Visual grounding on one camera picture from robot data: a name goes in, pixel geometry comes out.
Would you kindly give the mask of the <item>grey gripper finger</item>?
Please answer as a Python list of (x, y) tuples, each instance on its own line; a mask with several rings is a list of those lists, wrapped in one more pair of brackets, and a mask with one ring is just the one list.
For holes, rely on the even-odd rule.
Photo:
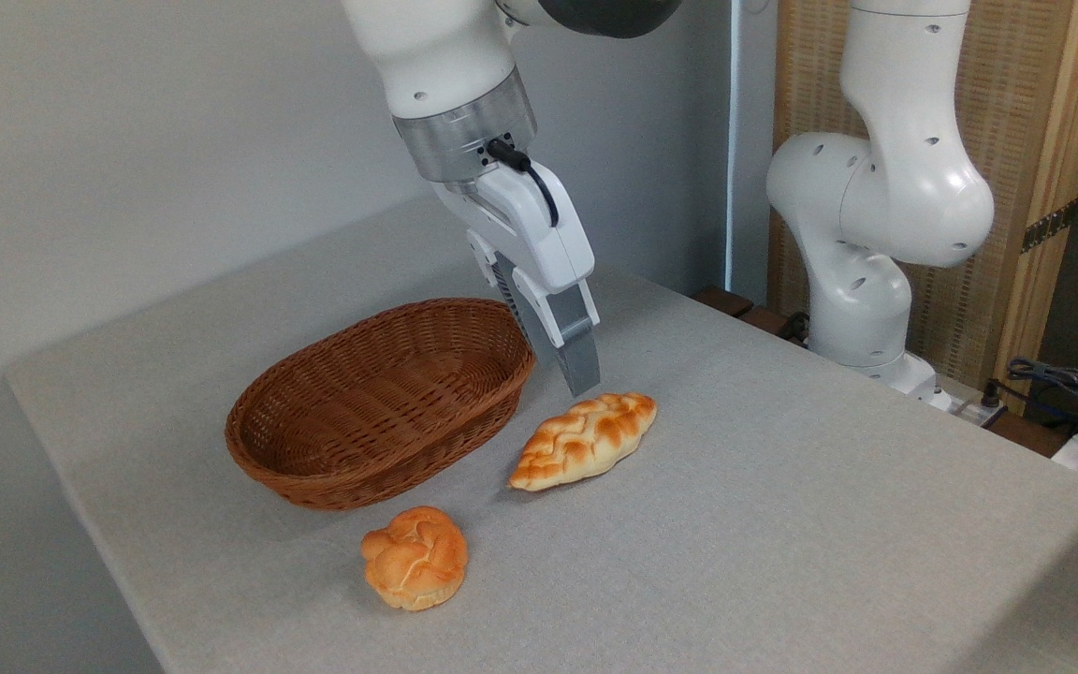
[(598, 387), (602, 374), (593, 328), (600, 324), (600, 317), (588, 281), (578, 281), (561, 293), (545, 293), (525, 273), (515, 271), (513, 295), (520, 326), (536, 357), (559, 366), (573, 396)]
[(473, 249), (479, 269), (492, 286), (496, 286), (502, 294), (506, 307), (512, 312), (523, 336), (526, 338), (531, 350), (536, 349), (536, 316), (530, 304), (522, 295), (517, 281), (513, 276), (515, 269), (512, 261), (493, 249), (490, 243), (473, 230), (467, 230), (467, 239)]

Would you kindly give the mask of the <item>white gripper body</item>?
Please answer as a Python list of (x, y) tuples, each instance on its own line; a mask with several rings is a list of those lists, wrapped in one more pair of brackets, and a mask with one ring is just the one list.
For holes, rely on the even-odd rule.
[(572, 200), (553, 171), (533, 162), (533, 174), (495, 168), (473, 181), (472, 192), (459, 193), (457, 187), (436, 183), (433, 191), (465, 222), (466, 238), (489, 281), (496, 253), (545, 293), (588, 280), (595, 257)]

